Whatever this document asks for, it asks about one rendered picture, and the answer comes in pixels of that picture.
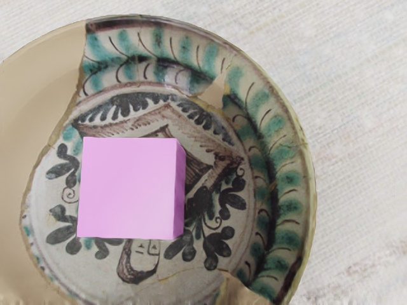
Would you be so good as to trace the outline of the painted ceramic plate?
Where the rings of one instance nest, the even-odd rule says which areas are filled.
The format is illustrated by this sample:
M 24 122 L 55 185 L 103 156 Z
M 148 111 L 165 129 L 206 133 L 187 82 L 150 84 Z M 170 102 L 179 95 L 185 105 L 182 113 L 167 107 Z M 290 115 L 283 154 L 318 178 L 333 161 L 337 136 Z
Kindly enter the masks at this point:
M 184 233 L 79 237 L 85 137 L 177 139 Z M 316 199 L 290 103 L 211 32 L 147 15 L 94 18 L 0 64 L 0 305 L 226 305 L 224 273 L 286 305 Z

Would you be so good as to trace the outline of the pink cube block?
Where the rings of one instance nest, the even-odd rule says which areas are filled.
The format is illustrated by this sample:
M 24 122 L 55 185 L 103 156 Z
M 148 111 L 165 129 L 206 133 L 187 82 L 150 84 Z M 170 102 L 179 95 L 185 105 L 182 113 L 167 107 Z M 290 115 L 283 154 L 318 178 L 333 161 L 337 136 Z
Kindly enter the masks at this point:
M 84 137 L 77 235 L 173 240 L 184 232 L 185 181 L 175 138 Z

